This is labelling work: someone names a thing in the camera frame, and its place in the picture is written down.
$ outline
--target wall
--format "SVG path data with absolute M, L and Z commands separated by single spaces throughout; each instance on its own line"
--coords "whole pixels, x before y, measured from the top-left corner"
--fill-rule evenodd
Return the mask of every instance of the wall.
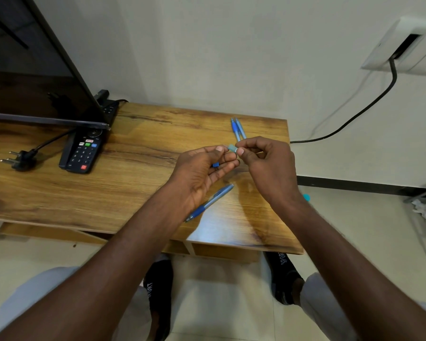
M 390 74 L 361 64 L 400 16 L 426 17 L 426 0 L 35 1 L 93 93 L 283 118 L 292 140 L 383 91 Z M 299 175 L 426 186 L 426 77 L 293 151 Z

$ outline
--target blue pen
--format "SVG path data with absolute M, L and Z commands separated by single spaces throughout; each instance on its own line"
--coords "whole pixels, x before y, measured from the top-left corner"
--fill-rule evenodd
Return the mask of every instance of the blue pen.
M 235 117 L 235 123 L 237 123 L 237 126 L 239 126 L 240 133 L 241 133 L 243 139 L 245 139 L 246 134 L 244 133 L 243 127 L 242 127 L 242 125 L 241 125 L 241 123 L 240 123 L 240 121 L 237 117 Z
M 237 127 L 237 124 L 235 123 L 233 118 L 230 119 L 230 123 L 232 123 L 232 130 L 235 133 L 235 136 L 237 137 L 237 141 L 240 141 L 239 128 Z
M 200 205 L 195 211 L 191 213 L 189 217 L 186 218 L 185 222 L 190 221 L 191 219 L 197 217 L 198 215 L 202 214 L 205 209 L 210 207 L 213 203 L 218 201 L 221 197 L 226 195 L 229 191 L 233 189 L 233 184 L 226 185 L 225 187 L 219 189 L 207 202 L 205 202 L 203 205 Z

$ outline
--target hand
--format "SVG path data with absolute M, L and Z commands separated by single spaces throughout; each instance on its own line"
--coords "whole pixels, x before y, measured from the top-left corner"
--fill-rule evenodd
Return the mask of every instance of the hand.
M 240 165 L 237 155 L 224 145 L 202 147 L 178 157 L 169 182 L 186 194 L 187 213 L 204 201 L 213 183 Z M 219 162 L 219 167 L 212 165 Z
M 236 143 L 237 154 L 249 166 L 249 172 L 263 198 L 274 209 L 285 202 L 304 202 L 298 190 L 295 156 L 286 142 L 261 136 Z

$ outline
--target foot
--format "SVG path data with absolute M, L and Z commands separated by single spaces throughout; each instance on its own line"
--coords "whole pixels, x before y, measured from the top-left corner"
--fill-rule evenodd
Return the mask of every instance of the foot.
M 157 313 L 159 316 L 154 341 L 164 341 L 170 333 L 172 281 L 172 264 L 167 256 L 153 263 L 143 280 L 150 302 L 150 311 L 152 315 Z
M 266 251 L 263 254 L 271 269 L 271 292 L 273 297 L 281 304 L 294 304 L 292 296 L 294 283 L 296 281 L 299 284 L 303 278 L 286 254 Z

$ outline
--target black power plug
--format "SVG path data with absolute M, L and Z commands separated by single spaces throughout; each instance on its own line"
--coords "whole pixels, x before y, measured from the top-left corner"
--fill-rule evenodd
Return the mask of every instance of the black power plug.
M 2 163 L 11 164 L 11 167 L 16 171 L 28 171 L 35 167 L 36 159 L 35 155 L 38 153 L 37 150 L 31 149 L 30 151 L 20 151 L 19 153 L 10 152 L 14 154 L 16 159 L 0 159 Z

